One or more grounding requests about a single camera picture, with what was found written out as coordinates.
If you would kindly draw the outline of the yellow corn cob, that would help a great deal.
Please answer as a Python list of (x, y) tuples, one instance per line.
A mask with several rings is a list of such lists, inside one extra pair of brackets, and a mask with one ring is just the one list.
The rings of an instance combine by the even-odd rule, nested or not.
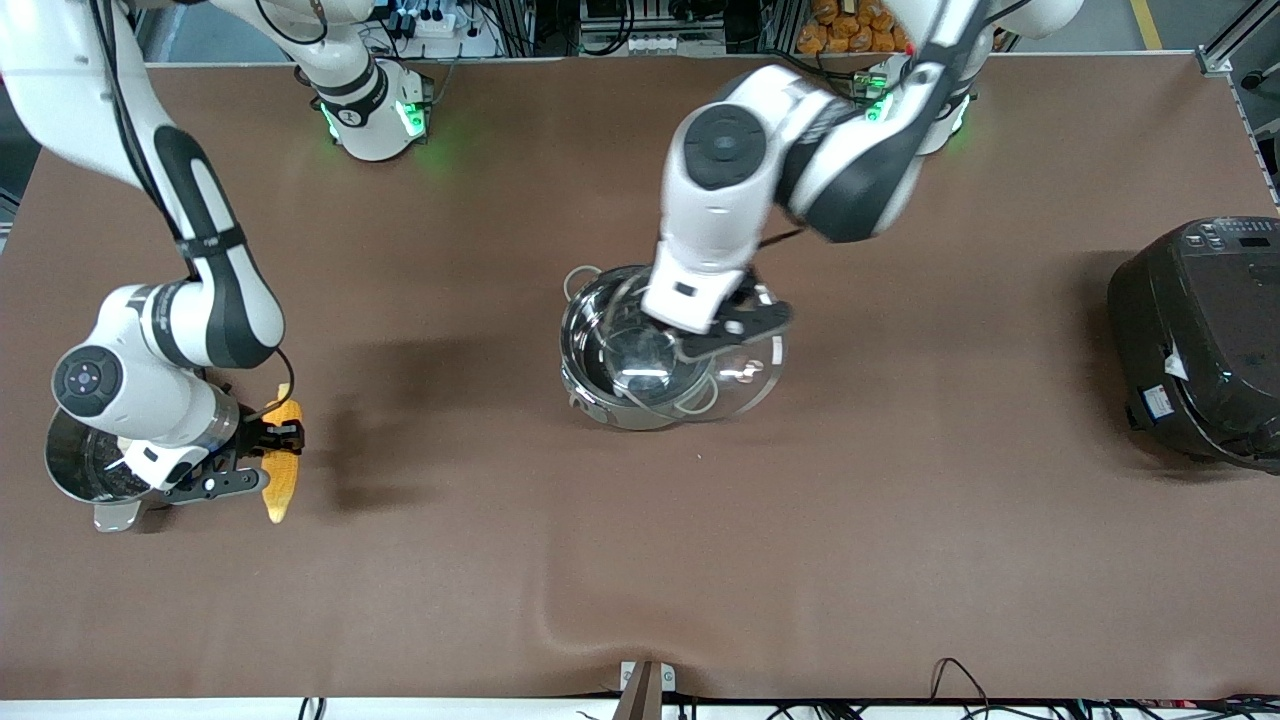
[[(276, 387), (275, 402), (271, 404), (270, 409), (264, 413), (264, 421), (302, 423), (302, 407), (291, 397), (291, 391), (292, 388), (288, 383), (280, 383)], [(269, 454), (261, 459), (261, 469), (264, 469), (270, 477), (269, 486), (262, 491), (262, 501), (273, 524), (279, 524), (284, 520), (294, 496), (300, 477), (300, 456), (291, 454)]]

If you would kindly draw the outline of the glass pot lid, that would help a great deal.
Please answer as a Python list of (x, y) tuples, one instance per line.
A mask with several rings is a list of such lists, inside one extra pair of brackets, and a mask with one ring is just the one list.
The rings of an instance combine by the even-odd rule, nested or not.
[[(639, 310), (641, 309), (643, 291), (639, 293)], [(646, 315), (652, 331), (650, 342), (655, 343), (659, 334), (671, 338), (678, 356), (680, 338), (701, 338), (703, 334), (694, 334), (673, 328)], [(700, 361), (709, 364), (716, 388), (719, 397), (713, 407), (703, 416), (695, 418), (690, 423), (714, 423), (736, 418), (755, 407), (778, 383), (786, 363), (786, 328), (772, 337), (756, 340), (746, 345), (730, 346), (716, 354), (707, 354)]]

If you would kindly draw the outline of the steel steamer pot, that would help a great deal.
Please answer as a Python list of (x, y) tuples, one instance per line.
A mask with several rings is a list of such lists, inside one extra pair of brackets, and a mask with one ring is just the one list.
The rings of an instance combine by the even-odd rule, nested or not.
[(58, 409), (47, 428), (44, 456), (52, 483), (68, 497), (93, 507), (99, 532), (129, 530), (138, 521), (151, 487), (128, 468), (115, 436)]

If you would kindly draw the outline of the steel cooking pot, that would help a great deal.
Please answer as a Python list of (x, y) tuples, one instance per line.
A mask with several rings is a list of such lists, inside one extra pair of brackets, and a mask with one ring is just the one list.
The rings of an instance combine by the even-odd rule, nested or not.
[(620, 430), (659, 430), (705, 415), (719, 397), (707, 361), (676, 356), (669, 337), (652, 343), (637, 307), (649, 268), (580, 265), (563, 282), (559, 373), (570, 405)]

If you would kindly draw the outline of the brown table mat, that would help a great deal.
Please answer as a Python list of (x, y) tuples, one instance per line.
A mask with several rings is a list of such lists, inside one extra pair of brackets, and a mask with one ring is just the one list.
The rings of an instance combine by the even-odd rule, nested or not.
[(733, 421), (568, 405), (562, 281), (652, 259), (678, 123), (745, 60), (460, 67), (424, 146), (332, 145), (284, 67), (156, 68), (287, 314), (307, 448), (102, 534), (52, 486), (50, 374), (180, 274), (133, 188), (49, 154), (0, 254), (0, 698), (1280, 693), (1280, 478), (1133, 433), (1105, 311), (1175, 225), (1275, 208), (1181, 54), (998, 56), (900, 220), (758, 256), (795, 307)]

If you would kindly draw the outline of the pile of orange buns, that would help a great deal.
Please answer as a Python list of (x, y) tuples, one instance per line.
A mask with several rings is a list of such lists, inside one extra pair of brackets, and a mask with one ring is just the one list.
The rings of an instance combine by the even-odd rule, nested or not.
[(801, 55), (905, 53), (911, 44), (882, 0), (809, 0), (797, 36)]

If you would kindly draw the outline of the metal table clamp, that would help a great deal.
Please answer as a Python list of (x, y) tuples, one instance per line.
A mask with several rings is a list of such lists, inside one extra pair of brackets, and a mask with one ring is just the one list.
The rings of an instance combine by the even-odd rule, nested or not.
[(653, 660), (623, 662), (620, 679), (612, 720), (663, 720), (664, 696), (676, 692), (673, 666)]

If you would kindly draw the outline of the white power strip with plugs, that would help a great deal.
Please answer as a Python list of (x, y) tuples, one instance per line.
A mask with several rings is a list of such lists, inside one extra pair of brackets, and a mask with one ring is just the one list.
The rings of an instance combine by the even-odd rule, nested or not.
[(406, 60), (499, 58), (506, 41), (493, 13), (477, 0), (390, 0), (374, 27), (393, 56)]

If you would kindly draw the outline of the black rice cooker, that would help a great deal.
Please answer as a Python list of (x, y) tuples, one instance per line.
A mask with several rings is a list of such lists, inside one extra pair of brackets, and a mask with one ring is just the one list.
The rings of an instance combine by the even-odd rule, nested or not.
[(1171, 229), (1115, 270), (1106, 307), (1133, 429), (1280, 477), (1280, 219)]

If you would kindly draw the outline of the aluminium frame profile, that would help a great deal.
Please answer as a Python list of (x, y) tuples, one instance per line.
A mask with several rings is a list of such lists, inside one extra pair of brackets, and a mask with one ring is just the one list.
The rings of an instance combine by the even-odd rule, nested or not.
[(1228, 79), (1280, 211), (1280, 0), (1244, 0), (1196, 55), (1204, 76)]

